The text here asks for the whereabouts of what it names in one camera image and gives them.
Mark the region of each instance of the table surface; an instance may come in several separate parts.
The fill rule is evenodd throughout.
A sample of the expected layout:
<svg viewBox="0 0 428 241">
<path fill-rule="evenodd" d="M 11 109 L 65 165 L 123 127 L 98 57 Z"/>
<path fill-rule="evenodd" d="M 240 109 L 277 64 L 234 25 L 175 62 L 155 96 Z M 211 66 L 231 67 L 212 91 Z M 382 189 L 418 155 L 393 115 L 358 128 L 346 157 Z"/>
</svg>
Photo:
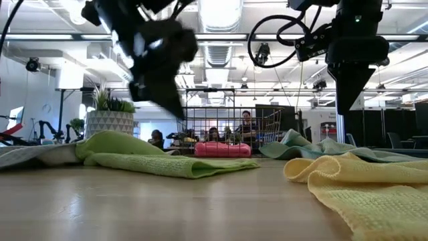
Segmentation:
<svg viewBox="0 0 428 241">
<path fill-rule="evenodd" d="M 198 180 L 102 168 L 0 175 L 0 240 L 349 240 L 284 162 Z"/>
</svg>

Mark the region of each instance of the pink object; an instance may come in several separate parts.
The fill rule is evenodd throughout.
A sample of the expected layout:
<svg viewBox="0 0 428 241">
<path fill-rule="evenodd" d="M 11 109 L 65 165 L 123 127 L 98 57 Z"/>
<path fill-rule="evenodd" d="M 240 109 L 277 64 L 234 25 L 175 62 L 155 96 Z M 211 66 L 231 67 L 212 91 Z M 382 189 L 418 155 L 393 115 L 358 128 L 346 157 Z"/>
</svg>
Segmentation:
<svg viewBox="0 0 428 241">
<path fill-rule="evenodd" d="M 247 144 L 227 145 L 218 142 L 196 143 L 196 157 L 251 157 L 251 147 Z"/>
</svg>

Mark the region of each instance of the chair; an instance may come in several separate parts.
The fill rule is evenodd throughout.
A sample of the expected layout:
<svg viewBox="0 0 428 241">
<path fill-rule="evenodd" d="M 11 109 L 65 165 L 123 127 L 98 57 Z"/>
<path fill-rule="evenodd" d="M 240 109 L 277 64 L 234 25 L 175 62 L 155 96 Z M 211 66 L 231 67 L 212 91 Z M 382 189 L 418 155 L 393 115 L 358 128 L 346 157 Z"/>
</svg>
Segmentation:
<svg viewBox="0 0 428 241">
<path fill-rule="evenodd" d="M 349 144 L 351 144 L 351 145 L 353 145 L 353 146 L 356 147 L 354 136 L 352 136 L 352 134 L 350 134 L 350 133 L 347 133 L 346 137 L 348 137 Z"/>
<path fill-rule="evenodd" d="M 402 141 L 396 133 L 387 133 L 393 149 L 403 149 L 403 143 L 413 144 L 414 141 Z"/>
</svg>

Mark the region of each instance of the black cable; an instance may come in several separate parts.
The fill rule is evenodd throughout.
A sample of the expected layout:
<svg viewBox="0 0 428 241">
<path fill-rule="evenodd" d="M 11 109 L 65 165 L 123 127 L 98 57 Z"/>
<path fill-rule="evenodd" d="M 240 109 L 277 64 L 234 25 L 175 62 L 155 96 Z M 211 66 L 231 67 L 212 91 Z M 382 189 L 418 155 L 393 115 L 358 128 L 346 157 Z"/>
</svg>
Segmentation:
<svg viewBox="0 0 428 241">
<path fill-rule="evenodd" d="M 302 11 L 300 12 L 300 15 L 297 17 L 297 19 L 299 19 L 300 21 L 305 17 L 306 12 Z M 279 28 L 279 30 L 276 32 L 276 40 L 285 46 L 290 46 L 290 47 L 294 47 L 294 41 L 290 41 L 290 40 L 284 40 L 281 38 L 280 34 L 285 31 L 286 29 L 293 27 L 296 24 L 295 21 L 291 21 L 287 24 L 285 24 L 284 26 L 282 26 L 281 28 Z"/>
<path fill-rule="evenodd" d="M 257 29 L 263 23 L 265 23 L 265 22 L 267 22 L 269 20 L 273 20 L 273 19 L 283 19 L 283 20 L 288 20 L 288 21 L 295 21 L 296 24 L 299 25 L 299 27 L 302 28 L 302 30 L 303 30 L 303 32 L 304 32 L 305 35 L 310 33 L 310 30 L 309 30 L 308 26 L 306 26 L 302 21 L 300 21 L 299 19 L 297 19 L 295 17 L 291 17 L 291 16 L 288 16 L 288 15 L 272 15 L 272 16 L 268 16 L 268 17 L 265 17 L 262 20 L 260 20 L 258 23 L 256 23 L 256 25 L 254 26 L 254 28 L 252 29 L 252 31 L 249 33 L 248 42 L 247 42 L 247 50 L 248 50 L 249 58 L 251 59 L 251 61 L 254 63 L 255 66 L 259 66 L 260 68 L 275 68 L 277 66 L 280 66 L 280 65 L 284 64 L 285 62 L 287 62 L 288 60 L 290 60 L 291 58 L 293 58 L 294 55 L 296 54 L 296 52 L 293 52 L 285 60 L 282 60 L 281 62 L 278 62 L 276 64 L 272 64 L 272 65 L 259 64 L 255 60 L 255 58 L 253 56 L 253 53 L 251 52 L 251 40 L 253 39 L 255 31 L 257 31 Z"/>
<path fill-rule="evenodd" d="M 3 32 L 1 33 L 1 38 L 0 38 L 0 58 L 1 58 L 1 52 L 3 51 L 3 44 L 5 43 L 6 40 L 6 34 L 7 34 L 7 30 L 9 29 L 13 18 L 15 17 L 16 13 L 18 12 L 19 7 L 21 6 L 21 4 L 24 2 L 24 0 L 19 0 L 16 5 L 13 7 L 11 15 L 9 16 L 9 18 L 6 21 L 5 27 L 3 28 Z"/>
<path fill-rule="evenodd" d="M 283 44 L 285 46 L 290 46 L 290 45 L 288 45 L 289 41 L 282 39 L 281 36 L 280 36 L 280 34 L 281 34 L 281 32 L 285 31 L 287 28 L 289 28 L 289 27 L 291 27 L 291 26 L 293 26 L 295 24 L 298 24 L 303 29 L 304 35 L 308 34 L 308 32 L 311 33 L 312 30 L 315 27 L 315 24 L 316 24 L 316 22 L 317 22 L 317 20 L 318 20 L 318 18 L 320 16 L 320 14 L 321 14 L 321 9 L 322 9 L 322 7 L 319 6 L 318 10 L 316 11 L 314 20 L 312 21 L 312 24 L 311 24 L 311 26 L 310 26 L 309 29 L 308 29 L 308 27 L 304 23 L 302 23 L 302 19 L 303 19 L 304 15 L 305 15 L 305 11 L 301 12 L 301 14 L 297 18 L 290 17 L 290 16 L 287 16 L 287 15 L 280 15 L 280 16 L 287 16 L 287 17 L 292 18 L 294 20 L 290 20 L 291 22 L 289 22 L 288 24 L 285 24 L 284 26 L 282 26 L 278 30 L 278 32 L 276 34 L 276 39 L 281 44 Z M 267 21 L 269 21 L 271 19 L 281 19 L 281 18 L 271 18 L 273 16 L 265 17 L 264 19 L 262 19 L 258 23 L 256 23 L 256 25 L 254 26 L 253 30 L 251 31 L 251 33 L 248 36 L 247 50 L 248 50 L 249 58 L 251 59 L 251 61 L 253 61 L 254 65 L 259 66 L 260 68 L 275 68 L 277 66 L 285 64 L 288 60 L 291 60 L 296 55 L 296 51 L 294 50 L 285 60 L 282 60 L 281 62 L 278 62 L 276 64 L 272 64 L 272 65 L 269 65 L 269 66 L 266 66 L 266 65 L 263 65 L 263 64 L 259 64 L 255 60 L 255 58 L 254 58 L 254 56 L 253 56 L 253 54 L 251 52 L 251 40 L 253 38 L 253 35 L 254 35 L 255 31 L 257 30 L 257 28 L 261 24 L 263 24 L 263 23 L 265 23 L 265 22 L 267 22 Z M 323 26 L 319 27 L 319 29 L 322 28 L 322 27 L 328 27 L 328 25 L 323 25 Z"/>
</svg>

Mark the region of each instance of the office chair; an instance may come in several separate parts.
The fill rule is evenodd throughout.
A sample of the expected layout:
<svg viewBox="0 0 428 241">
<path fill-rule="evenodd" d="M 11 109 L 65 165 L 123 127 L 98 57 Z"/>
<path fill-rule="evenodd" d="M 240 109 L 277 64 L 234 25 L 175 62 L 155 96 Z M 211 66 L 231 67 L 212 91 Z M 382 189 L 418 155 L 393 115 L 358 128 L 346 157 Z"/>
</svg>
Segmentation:
<svg viewBox="0 0 428 241">
<path fill-rule="evenodd" d="M 414 144 L 414 141 L 402 141 L 396 133 L 387 133 L 392 149 L 403 149 L 403 143 Z"/>
</svg>

